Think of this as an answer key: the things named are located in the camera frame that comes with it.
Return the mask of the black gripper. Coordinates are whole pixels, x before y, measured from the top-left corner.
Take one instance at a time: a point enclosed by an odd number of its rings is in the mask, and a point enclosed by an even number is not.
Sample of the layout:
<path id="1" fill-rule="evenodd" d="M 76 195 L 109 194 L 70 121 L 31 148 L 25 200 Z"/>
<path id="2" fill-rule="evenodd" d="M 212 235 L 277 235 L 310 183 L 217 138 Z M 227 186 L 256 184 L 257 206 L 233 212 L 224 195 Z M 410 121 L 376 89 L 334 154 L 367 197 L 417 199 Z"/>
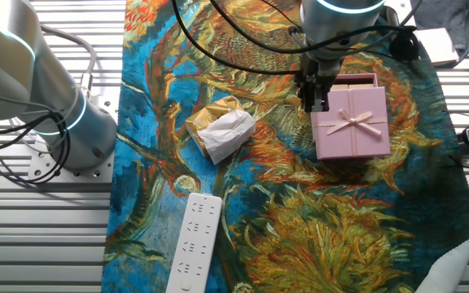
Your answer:
<path id="1" fill-rule="evenodd" d="M 311 59 L 300 55 L 300 69 L 294 81 L 300 87 L 298 97 L 305 112 L 328 112 L 328 93 L 340 72 L 339 59 Z"/>

